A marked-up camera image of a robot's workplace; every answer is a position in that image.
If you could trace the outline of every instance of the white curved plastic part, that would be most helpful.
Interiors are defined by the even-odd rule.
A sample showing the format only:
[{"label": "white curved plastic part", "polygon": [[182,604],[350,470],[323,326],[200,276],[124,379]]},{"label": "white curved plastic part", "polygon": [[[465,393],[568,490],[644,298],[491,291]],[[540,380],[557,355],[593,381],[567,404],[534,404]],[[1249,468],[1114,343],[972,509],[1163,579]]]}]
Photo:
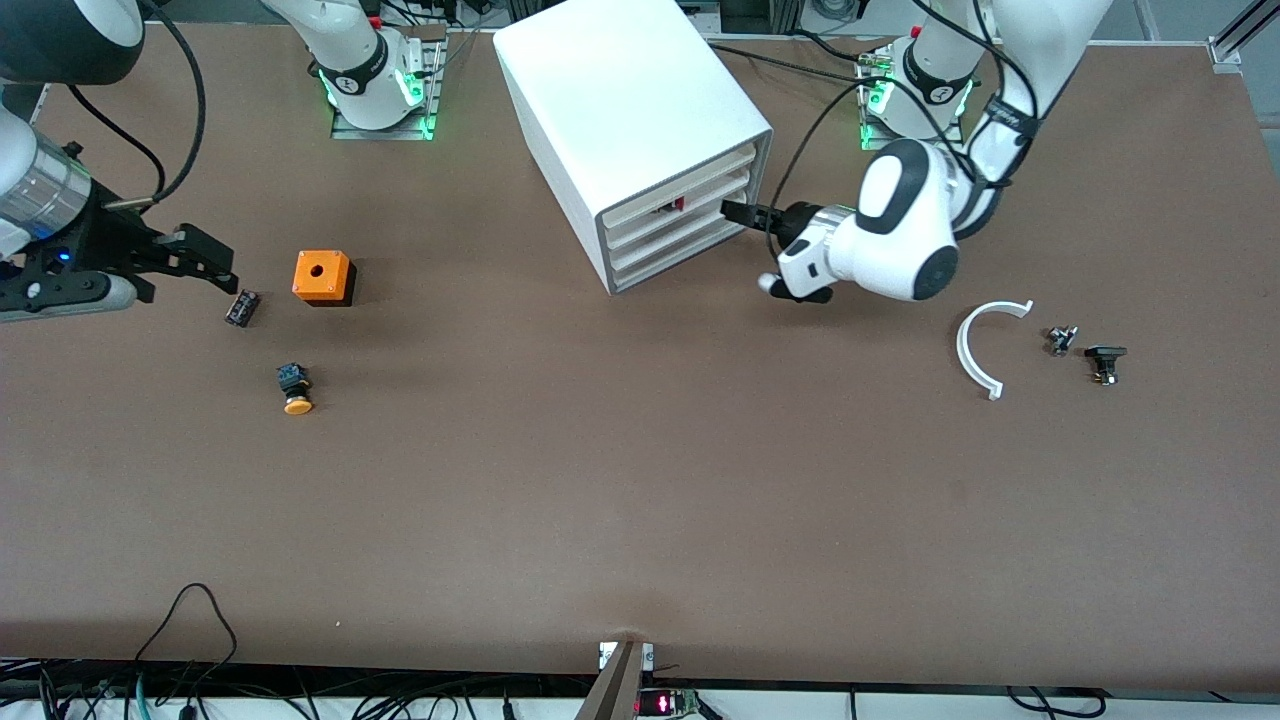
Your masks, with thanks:
[{"label": "white curved plastic part", "polygon": [[995,302],[988,302],[980,305],[969,316],[960,323],[960,332],[956,333],[956,355],[960,356],[960,365],[964,366],[964,372],[969,373],[969,377],[974,379],[975,383],[987,388],[987,400],[1000,400],[1000,393],[1005,389],[1005,383],[997,380],[996,378],[982,372],[978,366],[978,361],[973,359],[973,352],[969,351],[969,325],[973,324],[973,319],[983,313],[1005,313],[1006,315],[1012,315],[1015,318],[1024,318],[1032,311],[1032,301],[1028,300],[1027,305],[1019,305],[1009,300],[997,300]]}]

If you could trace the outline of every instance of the electronic component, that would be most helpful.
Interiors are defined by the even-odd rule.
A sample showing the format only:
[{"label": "electronic component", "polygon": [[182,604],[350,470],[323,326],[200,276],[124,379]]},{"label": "electronic component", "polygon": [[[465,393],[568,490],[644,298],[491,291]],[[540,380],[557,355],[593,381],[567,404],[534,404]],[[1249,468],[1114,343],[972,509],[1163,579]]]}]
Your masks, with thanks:
[{"label": "electronic component", "polygon": [[1048,351],[1053,357],[1062,357],[1066,355],[1068,348],[1071,347],[1071,341],[1075,340],[1075,333],[1080,332],[1080,328],[1071,325],[1061,325],[1053,328],[1048,332]]},{"label": "electronic component", "polygon": [[340,250],[303,250],[293,269],[293,295],[312,307],[351,307],[356,264]]},{"label": "electronic component", "polygon": [[259,302],[261,299],[256,292],[242,290],[239,297],[232,304],[232,309],[227,311],[227,322],[237,328],[247,328]]},{"label": "electronic component", "polygon": [[636,715],[640,717],[684,717],[698,712],[698,694],[694,691],[648,689],[636,697]]},{"label": "electronic component", "polygon": [[311,411],[311,378],[307,369],[297,363],[289,363],[275,369],[275,382],[284,393],[284,411],[289,415],[306,415]]},{"label": "electronic component", "polygon": [[1114,345],[1094,345],[1084,351],[1084,356],[1093,360],[1097,372],[1093,379],[1101,386],[1114,386],[1120,379],[1116,375],[1116,359],[1124,357],[1129,350]]}]

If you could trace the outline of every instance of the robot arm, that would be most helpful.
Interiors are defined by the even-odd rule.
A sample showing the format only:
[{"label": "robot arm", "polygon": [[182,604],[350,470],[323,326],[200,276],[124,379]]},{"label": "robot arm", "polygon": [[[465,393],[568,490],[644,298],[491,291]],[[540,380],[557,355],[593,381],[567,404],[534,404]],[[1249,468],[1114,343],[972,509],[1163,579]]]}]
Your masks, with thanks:
[{"label": "robot arm", "polygon": [[261,0],[298,31],[329,101],[360,129],[384,129],[422,104],[422,41],[374,29],[356,0]]},{"label": "robot arm", "polygon": [[[955,10],[955,1],[948,1]],[[827,302],[832,295],[827,286],[836,281],[852,281],[872,292],[906,301],[927,300],[946,287],[959,259],[956,238],[977,232],[989,219],[1041,120],[1070,79],[1111,4],[1111,0],[993,1],[1005,53],[1027,74],[1032,91],[1011,68],[1002,68],[1001,91],[988,102],[961,151],[972,163],[973,179],[937,146],[901,138],[872,159],[863,177],[858,210],[797,204],[786,213],[753,211],[726,202],[726,218],[758,229],[763,229],[765,215],[772,214],[769,224],[776,228],[783,252],[778,273],[760,277],[762,290],[797,302]],[[925,26],[915,44],[928,42],[927,53],[933,59],[929,67],[937,74],[925,78],[923,87],[913,87],[922,97],[932,92],[934,99],[942,99],[937,81],[968,82],[977,63],[972,51],[948,49],[947,44],[963,42],[970,50],[977,46],[945,26],[932,27],[937,32],[925,35],[931,31]],[[925,51],[913,53],[908,46],[896,53],[895,58],[922,58]],[[951,59],[950,68],[943,58]],[[896,77],[909,83],[922,82],[918,74],[913,79],[911,72]],[[923,120],[914,102],[904,100]],[[902,117],[892,105],[887,105],[886,111],[890,110]],[[941,110],[943,118],[950,111]]]},{"label": "robot arm", "polygon": [[[109,85],[142,51],[136,0],[0,3],[0,85]],[[0,106],[0,323],[151,302],[143,273],[236,292],[233,252],[193,225],[160,233],[76,160]]]}]

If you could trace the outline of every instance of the green led light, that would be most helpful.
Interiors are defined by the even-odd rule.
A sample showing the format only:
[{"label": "green led light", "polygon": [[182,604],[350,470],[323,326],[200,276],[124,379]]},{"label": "green led light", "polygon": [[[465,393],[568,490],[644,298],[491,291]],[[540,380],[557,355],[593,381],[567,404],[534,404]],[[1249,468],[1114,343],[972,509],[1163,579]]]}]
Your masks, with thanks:
[{"label": "green led light", "polygon": [[419,118],[417,131],[422,133],[422,140],[435,140],[435,115]]},{"label": "green led light", "polygon": [[320,78],[320,85],[324,86],[325,99],[329,101],[330,105],[333,105],[334,108],[337,108],[338,106],[338,101],[334,100],[334,97],[333,97],[333,86],[329,85],[329,78],[324,77],[324,72],[321,72],[321,70],[316,70],[316,77]]},{"label": "green led light", "polygon": [[422,101],[422,81],[413,76],[407,76],[401,70],[396,70],[396,82],[401,86],[401,92],[404,95],[404,102],[417,105]]},{"label": "green led light", "polygon": [[964,115],[964,104],[969,100],[969,94],[973,92],[973,81],[969,81],[964,86],[964,92],[960,94],[960,105],[956,106],[956,117]]},{"label": "green led light", "polygon": [[870,101],[867,102],[867,109],[877,115],[884,113],[884,108],[888,106],[888,96],[893,94],[893,86],[887,82],[876,83],[876,90],[872,91]]}]

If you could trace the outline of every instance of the small black connector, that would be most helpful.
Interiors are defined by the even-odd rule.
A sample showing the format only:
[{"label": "small black connector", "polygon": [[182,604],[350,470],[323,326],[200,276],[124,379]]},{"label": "small black connector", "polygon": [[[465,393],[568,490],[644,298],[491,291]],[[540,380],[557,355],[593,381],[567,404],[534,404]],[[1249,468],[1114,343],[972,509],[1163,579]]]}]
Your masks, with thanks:
[{"label": "small black connector", "polygon": [[1124,357],[1129,351],[1115,345],[1094,345],[1084,351],[1084,356],[1093,360],[1097,372],[1093,379],[1103,386],[1114,386],[1119,379],[1116,375],[1116,359]]}]

